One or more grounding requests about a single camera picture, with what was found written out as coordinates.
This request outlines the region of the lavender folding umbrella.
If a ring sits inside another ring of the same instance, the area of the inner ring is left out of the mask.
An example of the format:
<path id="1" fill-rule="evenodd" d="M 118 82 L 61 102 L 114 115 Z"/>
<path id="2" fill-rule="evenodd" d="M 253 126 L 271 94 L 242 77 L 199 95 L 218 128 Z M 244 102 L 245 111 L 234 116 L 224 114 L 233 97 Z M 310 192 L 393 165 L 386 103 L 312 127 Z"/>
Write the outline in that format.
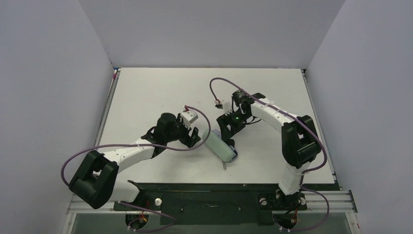
<path id="1" fill-rule="evenodd" d="M 217 136 L 217 137 L 219 137 L 220 139 L 222 139 L 222 135 L 221 135 L 221 132 L 219 131 L 219 130 L 217 130 L 217 129 L 214 129 L 214 130 L 212 130 L 213 131 L 213 133 Z M 235 148 L 235 144 L 233 143 L 233 144 L 230 144 L 230 143 L 226 143 L 225 142 L 225 144 L 231 149 L 231 151 L 232 151 L 232 156 L 230 157 L 230 159 L 228 159 L 227 160 L 227 162 L 232 162 L 232 161 L 234 161 L 237 157 L 238 157 L 238 151 L 237 151 L 237 149 Z"/>

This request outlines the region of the mint green umbrella case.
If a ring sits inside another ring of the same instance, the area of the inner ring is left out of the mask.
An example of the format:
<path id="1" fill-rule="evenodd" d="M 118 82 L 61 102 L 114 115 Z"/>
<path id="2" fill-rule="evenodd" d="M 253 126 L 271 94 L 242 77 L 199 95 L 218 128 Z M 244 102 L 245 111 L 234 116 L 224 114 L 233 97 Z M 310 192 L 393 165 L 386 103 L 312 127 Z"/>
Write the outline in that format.
<path id="1" fill-rule="evenodd" d="M 205 141 L 204 145 L 206 145 L 222 162 L 223 169 L 227 169 L 227 164 L 231 162 L 227 162 L 228 159 L 232 156 L 231 149 L 219 138 L 217 137 L 213 131 L 210 132 L 205 130 L 202 134 L 202 139 Z"/>

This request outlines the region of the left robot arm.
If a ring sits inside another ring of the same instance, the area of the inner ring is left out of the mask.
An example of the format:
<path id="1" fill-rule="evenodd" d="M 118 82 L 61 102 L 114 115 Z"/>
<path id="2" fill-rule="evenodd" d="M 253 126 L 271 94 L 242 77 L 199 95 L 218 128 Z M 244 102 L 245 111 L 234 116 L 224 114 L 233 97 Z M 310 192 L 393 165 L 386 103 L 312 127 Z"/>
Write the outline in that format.
<path id="1" fill-rule="evenodd" d="M 198 128 L 192 123 L 196 112 L 186 109 L 178 115 L 163 113 L 156 125 L 133 144 L 113 145 L 112 151 L 100 153 L 97 148 L 85 150 L 85 157 L 75 172 L 68 188 L 92 208 L 101 208 L 108 201 L 133 202 L 142 189 L 133 182 L 118 182 L 117 176 L 125 169 L 160 155 L 167 144 L 179 141 L 189 151 L 201 140 Z"/>

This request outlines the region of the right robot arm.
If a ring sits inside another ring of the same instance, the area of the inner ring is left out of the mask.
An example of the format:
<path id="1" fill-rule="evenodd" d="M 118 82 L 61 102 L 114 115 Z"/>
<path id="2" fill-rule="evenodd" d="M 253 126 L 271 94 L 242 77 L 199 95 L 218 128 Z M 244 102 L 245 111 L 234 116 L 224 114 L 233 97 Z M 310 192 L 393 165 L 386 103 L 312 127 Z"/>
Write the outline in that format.
<path id="1" fill-rule="evenodd" d="M 283 111 L 261 93 L 248 96 L 240 90 L 231 101 L 215 100 L 215 107 L 224 113 L 216 119 L 220 129 L 210 136 L 209 148 L 223 162 L 232 162 L 238 155 L 233 136 L 249 124 L 249 118 L 262 120 L 281 134 L 286 168 L 279 188 L 284 195 L 298 193 L 303 172 L 321 152 L 312 118 Z"/>

